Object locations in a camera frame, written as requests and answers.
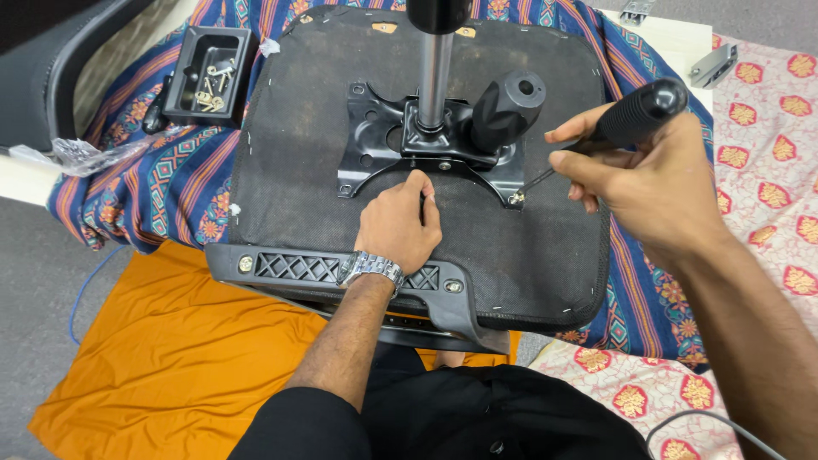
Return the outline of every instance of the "white table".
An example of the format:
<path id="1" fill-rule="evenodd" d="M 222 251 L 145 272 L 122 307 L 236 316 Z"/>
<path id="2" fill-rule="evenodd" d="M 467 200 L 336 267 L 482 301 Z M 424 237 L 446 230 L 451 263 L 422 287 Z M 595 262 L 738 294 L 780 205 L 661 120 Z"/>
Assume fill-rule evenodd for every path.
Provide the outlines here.
<path id="1" fill-rule="evenodd" d="M 180 15 L 165 18 L 155 31 L 157 38 L 169 33 L 193 12 L 196 0 L 181 0 L 174 10 Z M 619 13 L 602 10 L 611 20 L 618 22 Z M 640 27 L 626 27 L 639 34 L 674 69 L 685 83 L 690 84 L 687 73 L 696 61 L 710 53 L 712 47 L 712 26 L 669 20 L 657 17 L 645 19 Z M 690 90 L 712 111 L 712 91 L 692 88 Z M 48 195 L 59 172 L 47 165 L 29 163 L 0 155 L 0 196 L 45 206 Z"/>

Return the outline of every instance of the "blue patterned fabric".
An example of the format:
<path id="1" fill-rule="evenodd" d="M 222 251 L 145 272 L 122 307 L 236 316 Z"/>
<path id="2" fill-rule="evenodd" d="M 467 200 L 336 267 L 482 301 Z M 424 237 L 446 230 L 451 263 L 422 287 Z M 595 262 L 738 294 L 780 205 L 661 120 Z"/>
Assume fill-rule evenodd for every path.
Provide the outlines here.
<path id="1" fill-rule="evenodd" d="M 157 43 L 111 85 L 85 139 L 109 148 L 145 137 L 140 123 L 173 70 L 187 25 L 251 28 L 275 38 L 299 14 L 331 0 L 201 0 L 188 22 Z M 403 11 L 405 0 L 347 0 L 349 6 Z M 600 58 L 609 101 L 645 83 L 677 76 L 636 34 L 579 1 L 475 0 L 473 17 L 544 25 L 583 36 Z M 255 85 L 264 58 L 256 56 Z M 712 162 L 712 116 L 694 97 L 689 110 L 701 120 Z M 230 178 L 239 132 L 195 126 L 162 137 L 140 155 L 89 178 L 62 177 L 48 209 L 80 241 L 105 241 L 151 253 L 165 240 L 201 249 L 227 241 Z M 613 219 L 607 302 L 586 327 L 557 334 L 562 340 L 651 358 L 676 359 L 696 372 L 707 369 L 701 337 L 678 283 L 646 258 L 638 241 Z"/>

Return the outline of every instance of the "black plastic tray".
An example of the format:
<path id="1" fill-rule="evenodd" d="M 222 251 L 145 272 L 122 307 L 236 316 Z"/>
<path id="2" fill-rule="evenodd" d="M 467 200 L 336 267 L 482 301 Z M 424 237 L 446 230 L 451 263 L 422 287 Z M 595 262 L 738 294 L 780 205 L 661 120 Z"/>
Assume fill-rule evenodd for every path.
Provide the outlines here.
<path id="1" fill-rule="evenodd" d="M 164 115 L 175 124 L 211 124 L 238 129 L 244 116 L 249 74 L 257 49 L 258 39 L 250 29 L 188 27 Z M 211 65 L 219 70 L 228 66 L 235 69 L 233 78 L 226 80 L 221 92 L 218 91 L 221 77 L 207 73 Z M 224 100 L 220 110 L 203 112 L 196 100 L 197 92 L 208 92 L 205 78 L 216 80 L 213 95 Z"/>

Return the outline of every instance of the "screwdriver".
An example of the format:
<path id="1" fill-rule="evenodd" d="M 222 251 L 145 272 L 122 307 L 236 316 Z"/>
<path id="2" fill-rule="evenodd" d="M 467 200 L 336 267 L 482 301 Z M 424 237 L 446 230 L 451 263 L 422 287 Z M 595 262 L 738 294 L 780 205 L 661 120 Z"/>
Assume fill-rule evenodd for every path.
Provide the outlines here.
<path id="1" fill-rule="evenodd" d="M 648 83 L 613 104 L 596 122 L 591 134 L 562 150 L 590 156 L 643 142 L 680 114 L 687 107 L 687 99 L 687 88 L 679 79 L 664 77 Z M 524 202 L 525 193 L 554 172 L 554 168 L 549 168 L 525 183 L 509 197 L 509 203 Z"/>

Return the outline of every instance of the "blue cable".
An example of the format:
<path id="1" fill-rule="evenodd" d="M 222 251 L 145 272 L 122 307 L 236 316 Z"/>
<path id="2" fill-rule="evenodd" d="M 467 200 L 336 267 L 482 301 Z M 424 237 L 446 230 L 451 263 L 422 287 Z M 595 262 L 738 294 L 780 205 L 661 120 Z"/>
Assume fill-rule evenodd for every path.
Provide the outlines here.
<path id="1" fill-rule="evenodd" d="M 118 250 L 120 250 L 120 249 L 122 249 L 122 248 L 124 248 L 124 247 L 127 247 L 127 246 L 120 246 L 120 247 L 118 247 L 118 248 L 116 248 L 116 249 L 112 250 L 112 251 L 110 252 L 110 254 L 108 254 L 108 255 L 107 255 L 107 256 L 106 256 L 106 257 L 105 257 L 105 258 L 104 258 L 104 259 L 103 259 L 103 260 L 100 262 L 100 264 L 99 264 L 99 265 L 97 265 L 97 267 L 94 269 L 94 271 L 93 271 L 93 272 L 91 272 L 91 274 L 90 274 L 90 275 L 88 275 L 88 277 L 87 277 L 87 278 L 85 278 L 85 282 L 84 282 L 84 283 L 83 283 L 83 285 L 82 285 L 82 286 L 79 288 L 79 292 L 77 293 L 77 298 L 76 298 L 76 299 L 74 299 L 74 306 L 73 306 L 73 307 L 71 307 L 71 316 L 69 316 L 69 318 L 68 318 L 68 335 L 71 337 L 71 340 L 72 340 L 72 341 L 73 341 L 75 344 L 77 344 L 77 345 L 79 345 L 79 341 L 77 340 L 77 338 L 76 338 L 76 337 L 74 337 L 74 314 L 75 314 L 75 313 L 77 313 L 77 305 L 79 304 L 79 298 L 80 298 L 80 297 L 82 297 L 82 295 L 83 295 L 83 291 L 85 291 L 85 286 L 87 286 L 87 285 L 88 285 L 88 282 L 89 282 L 89 281 L 91 281 L 91 278 L 93 278 L 93 277 L 94 277 L 94 275 L 96 275 L 96 274 L 97 274 L 97 272 L 98 272 L 98 271 L 100 271 L 100 268 L 102 268 L 102 265 L 105 265 L 105 262 L 107 262 L 107 261 L 108 261 L 108 259 L 110 259 L 110 257 L 111 257 L 112 255 L 116 254 L 116 251 L 118 251 Z"/>

